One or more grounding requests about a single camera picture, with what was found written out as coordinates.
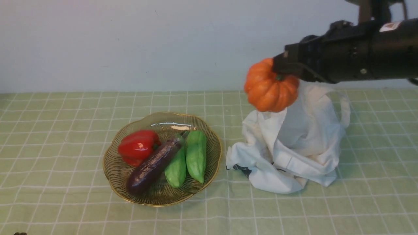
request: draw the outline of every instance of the purple eggplant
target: purple eggplant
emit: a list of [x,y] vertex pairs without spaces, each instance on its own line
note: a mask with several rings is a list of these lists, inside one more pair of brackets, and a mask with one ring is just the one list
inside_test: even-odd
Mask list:
[[160,178],[176,153],[186,144],[188,134],[189,131],[185,130],[173,135],[135,168],[126,183],[127,191],[133,196],[146,192]]

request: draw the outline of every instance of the orange pumpkin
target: orange pumpkin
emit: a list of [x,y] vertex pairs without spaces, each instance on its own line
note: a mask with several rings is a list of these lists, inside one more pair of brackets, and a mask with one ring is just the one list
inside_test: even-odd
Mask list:
[[266,58],[248,71],[244,85],[248,102],[259,112],[280,112],[298,98],[299,79],[272,71],[273,59]]

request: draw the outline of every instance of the red bell pepper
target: red bell pepper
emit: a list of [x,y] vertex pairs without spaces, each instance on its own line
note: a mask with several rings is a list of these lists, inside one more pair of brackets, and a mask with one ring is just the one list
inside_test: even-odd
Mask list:
[[160,145],[157,133],[153,130],[140,130],[124,137],[117,151],[124,162],[138,167]]

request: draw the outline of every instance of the table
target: table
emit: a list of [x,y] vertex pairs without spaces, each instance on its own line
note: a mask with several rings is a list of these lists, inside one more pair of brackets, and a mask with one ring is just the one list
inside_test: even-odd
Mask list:
[[331,186],[272,194],[223,159],[205,190],[162,208],[112,192],[102,156],[116,132],[172,111],[203,118],[231,146],[253,110],[242,91],[2,94],[0,234],[416,234],[418,89],[342,92],[353,111]]

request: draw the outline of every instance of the black print on bag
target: black print on bag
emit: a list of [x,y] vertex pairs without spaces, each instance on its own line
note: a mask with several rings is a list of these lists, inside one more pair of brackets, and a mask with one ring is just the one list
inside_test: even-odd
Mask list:
[[244,173],[244,175],[248,178],[249,176],[250,176],[250,174],[251,174],[251,170],[250,169],[248,169],[248,167],[242,167],[242,166],[239,166],[239,165],[237,165],[237,164],[235,164],[233,167],[232,167],[234,170],[240,170],[240,171],[242,171],[243,173]]

